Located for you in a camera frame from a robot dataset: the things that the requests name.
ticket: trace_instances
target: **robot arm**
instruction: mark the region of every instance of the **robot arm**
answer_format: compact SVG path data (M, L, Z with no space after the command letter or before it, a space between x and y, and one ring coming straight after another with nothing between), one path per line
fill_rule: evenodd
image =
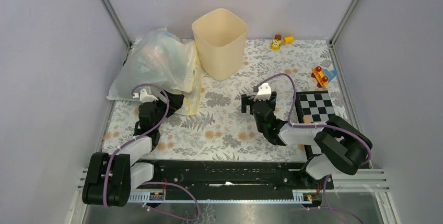
M274 114L277 93L271 91L268 83L262 84L258 90L257 95L241 96L242 113L246 113L249 105L250 114L255 118L258 131L273 145L319 146L322 154L308 157L309 160L305 164L306 172L315 180L337 172L354 175L366 160L365 147L347 134L307 124L290 126L287 121L278 119ZM363 139L369 148L372 148L371 141L341 117L333 116L320 125L324 124L347 130Z

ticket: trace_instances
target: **white trash bag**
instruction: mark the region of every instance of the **white trash bag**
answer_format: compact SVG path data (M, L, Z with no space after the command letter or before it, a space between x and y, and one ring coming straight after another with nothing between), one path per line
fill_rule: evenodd
M152 83L174 95L184 95L183 105L176 113L197 113L202 87L202 70L194 41L182 44L166 30L150 31L129 54L126 63L109 89L109 100L131 100L131 90L143 83ZM164 100L158 89L156 97Z

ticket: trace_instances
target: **floral pattern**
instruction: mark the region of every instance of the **floral pattern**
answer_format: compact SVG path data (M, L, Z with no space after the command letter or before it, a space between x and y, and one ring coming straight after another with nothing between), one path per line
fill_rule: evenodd
M247 40L243 66L224 81L215 81L203 72L199 112L193 116L173 115L160 126L160 143L146 159L242 160L242 161L306 161L303 146L273 146L257 132L254 117L240 112L240 96L251 94L258 82L277 73L287 73L298 91L317 88L312 69L320 65L333 69L324 40L296 40L278 51L270 48L271 40ZM275 114L288 117L292 89L288 79L270 81L277 91ZM335 114L347 118L344 99L337 80L327 90ZM139 102L117 101L103 137L102 150L112 152L132 137L138 121Z

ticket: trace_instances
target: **black and white checkered board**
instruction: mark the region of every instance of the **black and white checkered board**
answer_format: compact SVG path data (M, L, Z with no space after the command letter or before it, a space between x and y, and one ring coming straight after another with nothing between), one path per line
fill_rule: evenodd
M311 122L325 122L335 115L328 91L298 92L295 108L300 123L304 116L310 117Z

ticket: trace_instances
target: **clear plastic bag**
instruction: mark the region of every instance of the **clear plastic bag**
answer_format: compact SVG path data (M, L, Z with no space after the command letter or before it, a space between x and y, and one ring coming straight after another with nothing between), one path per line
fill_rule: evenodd
M172 94L184 95L182 108L176 113L196 114L202 71L194 41L182 44L166 30L150 31L129 54L107 98L135 101L131 90L142 83L153 83ZM164 100L157 89L151 88L151 92Z

